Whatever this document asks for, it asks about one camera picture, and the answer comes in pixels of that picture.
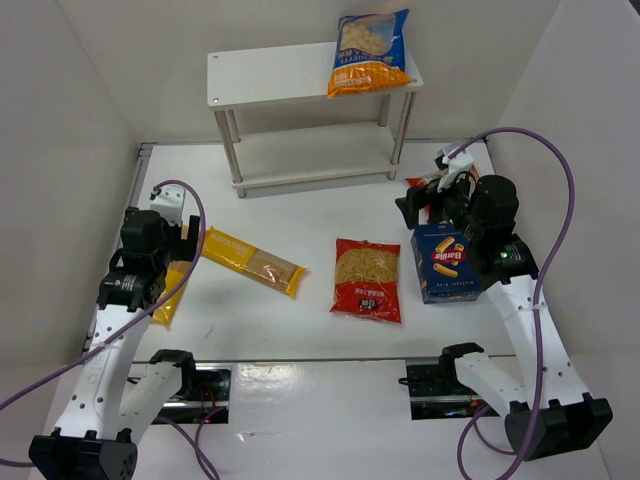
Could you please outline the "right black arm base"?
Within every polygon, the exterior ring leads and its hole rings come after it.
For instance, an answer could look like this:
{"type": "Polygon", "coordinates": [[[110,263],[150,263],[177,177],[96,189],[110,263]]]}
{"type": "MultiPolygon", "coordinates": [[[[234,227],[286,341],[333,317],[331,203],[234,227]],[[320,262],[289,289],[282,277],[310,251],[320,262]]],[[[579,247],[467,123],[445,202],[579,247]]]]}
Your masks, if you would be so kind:
{"type": "Polygon", "coordinates": [[[414,421],[471,417],[481,404],[480,397],[469,388],[445,382],[437,359],[409,360],[405,368],[398,383],[408,391],[414,421]]]}

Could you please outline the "blue orange pasta bag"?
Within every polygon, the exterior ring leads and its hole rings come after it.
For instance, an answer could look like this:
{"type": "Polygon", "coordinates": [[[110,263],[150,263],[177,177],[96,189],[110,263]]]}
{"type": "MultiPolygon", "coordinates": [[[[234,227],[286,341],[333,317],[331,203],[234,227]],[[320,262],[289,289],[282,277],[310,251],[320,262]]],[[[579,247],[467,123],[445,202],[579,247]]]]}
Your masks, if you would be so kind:
{"type": "Polygon", "coordinates": [[[340,18],[327,96],[395,89],[412,82],[406,72],[403,29],[409,11],[340,18]]]}

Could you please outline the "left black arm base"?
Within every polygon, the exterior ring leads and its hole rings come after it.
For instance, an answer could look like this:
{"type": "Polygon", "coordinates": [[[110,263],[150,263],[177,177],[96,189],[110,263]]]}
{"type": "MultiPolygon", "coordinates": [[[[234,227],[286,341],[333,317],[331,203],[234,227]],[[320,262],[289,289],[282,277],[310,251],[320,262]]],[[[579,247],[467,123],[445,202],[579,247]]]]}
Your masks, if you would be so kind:
{"type": "Polygon", "coordinates": [[[159,415],[176,424],[227,424],[231,397],[232,366],[223,363],[197,363],[194,389],[166,401],[159,415]]]}

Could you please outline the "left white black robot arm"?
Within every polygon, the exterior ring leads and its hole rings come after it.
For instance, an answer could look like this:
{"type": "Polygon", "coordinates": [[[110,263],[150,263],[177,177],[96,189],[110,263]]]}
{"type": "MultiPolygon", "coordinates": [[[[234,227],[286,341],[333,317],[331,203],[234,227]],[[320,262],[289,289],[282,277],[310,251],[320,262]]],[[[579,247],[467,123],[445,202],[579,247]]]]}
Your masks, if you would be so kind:
{"type": "Polygon", "coordinates": [[[203,214],[184,224],[180,214],[126,210],[121,245],[102,279],[95,331],[80,361],[80,377],[48,435],[33,437],[28,456],[46,479],[130,479],[138,444],[166,400],[193,388],[191,353],[160,350],[131,391],[125,386],[142,336],[167,289],[173,262],[197,262],[203,214]]]}

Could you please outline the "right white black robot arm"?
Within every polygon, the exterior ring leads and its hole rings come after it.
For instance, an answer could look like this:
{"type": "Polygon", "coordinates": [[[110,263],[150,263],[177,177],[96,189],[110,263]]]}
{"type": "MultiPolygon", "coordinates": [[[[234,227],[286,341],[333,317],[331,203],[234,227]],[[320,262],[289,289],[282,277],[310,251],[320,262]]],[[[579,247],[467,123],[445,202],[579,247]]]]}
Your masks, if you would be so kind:
{"type": "Polygon", "coordinates": [[[463,259],[479,273],[504,322],[524,381],[497,367],[473,342],[440,356],[452,386],[471,389],[504,421],[512,450],[527,461],[589,448],[613,419],[607,399],[595,398],[575,371],[537,290],[539,270],[514,232],[515,185],[499,175],[462,173],[446,188],[433,180],[410,187],[396,204],[415,239],[427,231],[464,236],[463,259]]]}

